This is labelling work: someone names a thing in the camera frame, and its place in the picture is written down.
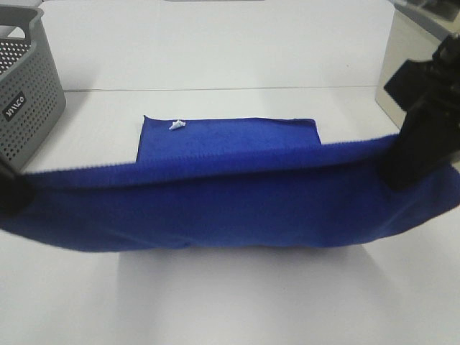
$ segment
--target blue cloth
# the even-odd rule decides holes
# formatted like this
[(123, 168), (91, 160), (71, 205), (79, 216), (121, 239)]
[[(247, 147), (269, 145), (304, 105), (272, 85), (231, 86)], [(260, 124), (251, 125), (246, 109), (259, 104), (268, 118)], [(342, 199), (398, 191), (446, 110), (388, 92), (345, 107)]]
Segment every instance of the blue cloth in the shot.
[(379, 179), (394, 136), (322, 145), (314, 121), (145, 119), (134, 164), (28, 175), (0, 227), (69, 249), (337, 247), (411, 229), (460, 204), (445, 165), (403, 192)]

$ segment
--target perforated basket side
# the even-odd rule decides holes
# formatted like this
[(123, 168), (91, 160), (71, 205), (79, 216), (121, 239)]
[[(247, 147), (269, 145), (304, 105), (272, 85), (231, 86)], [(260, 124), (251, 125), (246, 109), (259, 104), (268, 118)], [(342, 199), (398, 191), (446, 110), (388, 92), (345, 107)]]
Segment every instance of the perforated basket side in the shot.
[(40, 20), (42, 11), (13, 10), (10, 13), (19, 17), (24, 13), (30, 23), (26, 31), (24, 18), (19, 20), (24, 40), (0, 40), (0, 155), (20, 169), (60, 117), (65, 97)]

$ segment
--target white surface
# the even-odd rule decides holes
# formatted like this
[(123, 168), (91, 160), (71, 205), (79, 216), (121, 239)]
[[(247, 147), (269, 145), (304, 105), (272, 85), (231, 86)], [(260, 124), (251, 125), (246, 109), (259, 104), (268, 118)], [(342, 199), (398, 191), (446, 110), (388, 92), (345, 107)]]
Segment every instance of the white surface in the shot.
[(0, 344), (460, 344), (459, 223), (340, 249), (120, 255), (0, 233)]
[(46, 1), (66, 90), (375, 86), (384, 0)]

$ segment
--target blue towel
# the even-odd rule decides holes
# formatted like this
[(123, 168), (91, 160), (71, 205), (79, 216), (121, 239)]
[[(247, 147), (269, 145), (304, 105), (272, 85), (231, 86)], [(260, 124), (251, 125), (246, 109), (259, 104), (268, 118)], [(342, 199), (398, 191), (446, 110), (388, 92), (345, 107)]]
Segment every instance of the blue towel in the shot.
[(361, 244), (460, 204), (449, 165), (402, 192), (377, 176), (395, 136), (322, 145), (312, 120), (145, 119), (133, 164), (28, 175), (11, 233), (90, 252)]

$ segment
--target white table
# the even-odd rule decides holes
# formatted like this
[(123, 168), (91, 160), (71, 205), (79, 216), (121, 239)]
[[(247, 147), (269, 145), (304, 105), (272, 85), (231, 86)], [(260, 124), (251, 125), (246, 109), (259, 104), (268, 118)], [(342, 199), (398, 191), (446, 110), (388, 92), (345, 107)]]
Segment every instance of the white table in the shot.
[(375, 86), (392, 18), (384, 0), (47, 1), (41, 8), (66, 90)]

